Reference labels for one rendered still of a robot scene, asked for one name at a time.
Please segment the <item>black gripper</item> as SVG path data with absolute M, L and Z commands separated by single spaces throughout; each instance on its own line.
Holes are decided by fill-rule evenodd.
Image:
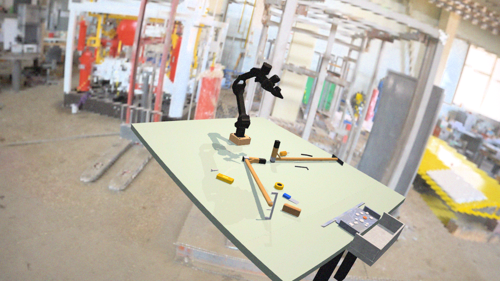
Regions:
M 273 94 L 274 96 L 278 97 L 278 98 L 282 98 L 283 99 L 283 96 L 282 94 L 280 93 L 280 91 L 282 90 L 281 88 L 279 88 L 278 86 L 276 86 L 274 88 L 274 83 L 271 82 L 269 80 L 269 78 L 263 78 L 261 80 L 261 88 L 264 88 L 266 91 L 269 91 L 271 92 L 271 94 Z

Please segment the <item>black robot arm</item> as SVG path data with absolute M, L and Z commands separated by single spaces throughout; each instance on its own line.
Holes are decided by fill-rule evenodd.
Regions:
M 249 78 L 256 77 L 255 82 L 261 82 L 263 78 L 267 78 L 266 75 L 269 75 L 271 69 L 272 66 L 264 62 L 261 68 L 252 68 L 249 72 L 239 75 L 239 77 L 233 82 L 232 90 L 236 95 L 236 102 L 239 110 L 239 117 L 237 118 L 237 122 L 235 122 L 234 124 L 234 126 L 236 127 L 236 133 L 234 133 L 235 136 L 245 137 L 245 129 L 248 129 L 250 125 L 250 116 L 245 112 L 245 104 L 243 98 L 243 93 L 245 91 L 246 85 L 245 81 Z M 238 84 L 240 80 L 243 81 L 243 84 Z M 269 78 L 269 80 L 276 84 L 276 82 L 280 81 L 280 78 L 278 75 L 273 75 L 271 78 Z

